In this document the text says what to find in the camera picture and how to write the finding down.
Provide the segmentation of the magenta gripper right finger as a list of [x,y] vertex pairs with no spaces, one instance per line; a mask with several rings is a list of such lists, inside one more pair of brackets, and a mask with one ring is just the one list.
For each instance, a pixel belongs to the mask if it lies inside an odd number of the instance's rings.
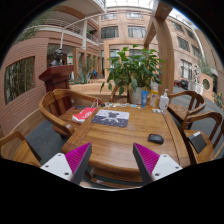
[[133,154],[143,185],[150,184],[182,169],[169,155],[159,155],[138,143],[133,144]]

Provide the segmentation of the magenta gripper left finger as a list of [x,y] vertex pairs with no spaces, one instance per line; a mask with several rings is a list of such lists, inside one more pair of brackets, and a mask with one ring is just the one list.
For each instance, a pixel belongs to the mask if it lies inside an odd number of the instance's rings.
[[66,154],[57,153],[42,165],[41,168],[79,185],[86,171],[91,153],[92,144],[87,143]]

